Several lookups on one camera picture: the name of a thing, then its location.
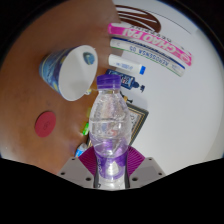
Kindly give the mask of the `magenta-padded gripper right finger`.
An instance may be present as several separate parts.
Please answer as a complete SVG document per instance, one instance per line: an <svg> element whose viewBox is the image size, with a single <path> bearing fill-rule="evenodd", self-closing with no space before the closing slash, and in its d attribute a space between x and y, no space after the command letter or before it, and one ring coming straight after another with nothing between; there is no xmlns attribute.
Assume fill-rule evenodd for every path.
<svg viewBox="0 0 224 224"><path fill-rule="evenodd" d="M152 157L144 157L135 148L128 148L125 174L126 188L140 188L164 176L165 173Z"/></svg>

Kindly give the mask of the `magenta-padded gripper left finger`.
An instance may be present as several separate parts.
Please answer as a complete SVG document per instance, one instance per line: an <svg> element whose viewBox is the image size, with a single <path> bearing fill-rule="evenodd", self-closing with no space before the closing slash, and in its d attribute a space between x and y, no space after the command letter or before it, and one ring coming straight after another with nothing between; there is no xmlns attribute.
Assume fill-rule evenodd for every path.
<svg viewBox="0 0 224 224"><path fill-rule="evenodd" d="M58 176L84 188L96 188L98 174L94 148L90 147L78 158L69 158Z"/></svg>

